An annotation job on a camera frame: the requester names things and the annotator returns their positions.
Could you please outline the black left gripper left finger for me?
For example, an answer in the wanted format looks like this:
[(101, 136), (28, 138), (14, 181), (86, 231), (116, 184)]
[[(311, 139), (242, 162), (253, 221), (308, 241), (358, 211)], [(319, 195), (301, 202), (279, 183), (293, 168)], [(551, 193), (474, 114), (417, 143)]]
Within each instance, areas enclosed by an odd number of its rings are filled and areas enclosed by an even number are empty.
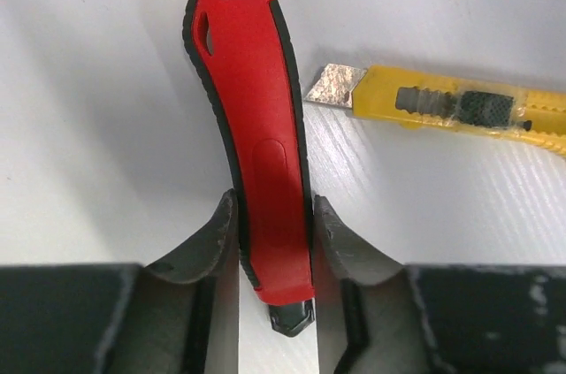
[(235, 373), (238, 201), (149, 265), (1, 270), (4, 373)]

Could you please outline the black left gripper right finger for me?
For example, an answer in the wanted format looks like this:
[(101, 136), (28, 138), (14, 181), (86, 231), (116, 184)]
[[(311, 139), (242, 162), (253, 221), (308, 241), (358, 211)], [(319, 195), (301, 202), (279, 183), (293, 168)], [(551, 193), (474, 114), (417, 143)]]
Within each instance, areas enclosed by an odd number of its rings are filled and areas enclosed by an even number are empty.
[(565, 270), (399, 263), (314, 200), (323, 373), (562, 373)]

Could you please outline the red folding knife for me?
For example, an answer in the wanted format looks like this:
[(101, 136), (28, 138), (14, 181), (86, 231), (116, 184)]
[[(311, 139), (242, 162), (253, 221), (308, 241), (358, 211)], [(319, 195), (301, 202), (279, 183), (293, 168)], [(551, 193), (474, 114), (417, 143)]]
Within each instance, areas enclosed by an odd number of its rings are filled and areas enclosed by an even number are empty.
[(302, 95), (279, 0), (188, 0), (182, 39), (216, 116), (239, 205), (239, 254), (272, 329), (314, 319)]

